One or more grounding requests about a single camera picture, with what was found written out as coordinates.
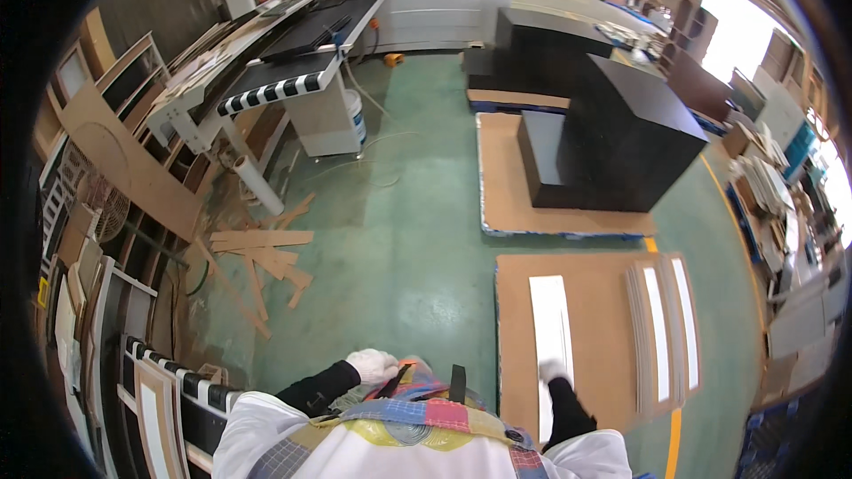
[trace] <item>white work glove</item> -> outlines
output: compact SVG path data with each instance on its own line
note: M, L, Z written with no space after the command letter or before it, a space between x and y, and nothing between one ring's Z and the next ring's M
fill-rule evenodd
M346 358L346 362L358 371L361 384L375 385L388 379L395 378L399 373L399 362L396 357L378 349L362 349L354 351Z
M556 359L541 361L538 363L538 378L547 385L550 381L556 378L566 378L573 385L573 381L568 377L568 371L565 369L565 364Z

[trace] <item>person's left hand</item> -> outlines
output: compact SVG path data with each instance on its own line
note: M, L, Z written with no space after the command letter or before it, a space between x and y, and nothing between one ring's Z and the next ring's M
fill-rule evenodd
M362 384L375 385L395 378L399 373L396 357L378 349L354 351L346 358L346 362L358 371Z

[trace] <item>black furniture piece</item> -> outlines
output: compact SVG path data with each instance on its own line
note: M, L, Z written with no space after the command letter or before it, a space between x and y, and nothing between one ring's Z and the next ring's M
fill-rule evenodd
M648 212L707 144L666 83L590 56L560 115L523 112L518 144L534 208Z
M512 90L571 98L612 43L590 24L516 8L497 12L495 48L464 51L468 89Z

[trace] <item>epoxy floor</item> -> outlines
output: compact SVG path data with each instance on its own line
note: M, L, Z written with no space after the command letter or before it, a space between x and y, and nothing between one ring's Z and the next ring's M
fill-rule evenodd
M352 350L416 354L447 380L453 363L466 367L468 386L495 408L496 256L644 249L642 242L620 240L484 235L474 116L459 65L455 53L412 54L396 69L378 60L354 68L391 117L364 100L370 146L360 163L354 156L319 162L303 156L296 164L288 208L316 193L310 212L291 224L314 230L311 244L294 248L297 266L314 275L313 284L290 310L292 286L261 272L272 331L266 341L217 282L208 282L189 308L183 334L192 338L194 356L227 367L243 388L274 393ZM718 143L704 155L714 173L726 173ZM285 152L276 161L274 184L291 158ZM253 213L264 214L259 208ZM677 475L730 477L759 376L760 328L748 262L701 158L653 213L659 250L686 258L702 349L703 388L682 411ZM219 262L251 300L242 261L226 254ZM626 434L634 473L665 476L670 429L666 415Z

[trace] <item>white bucket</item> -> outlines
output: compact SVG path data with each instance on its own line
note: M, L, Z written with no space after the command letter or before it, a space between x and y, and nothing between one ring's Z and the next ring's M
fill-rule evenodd
M367 125L364 123L364 115L361 114L361 96L354 89L344 89L343 101L346 103L346 111L349 112L349 118L355 124L358 141L364 144L364 141L367 140Z

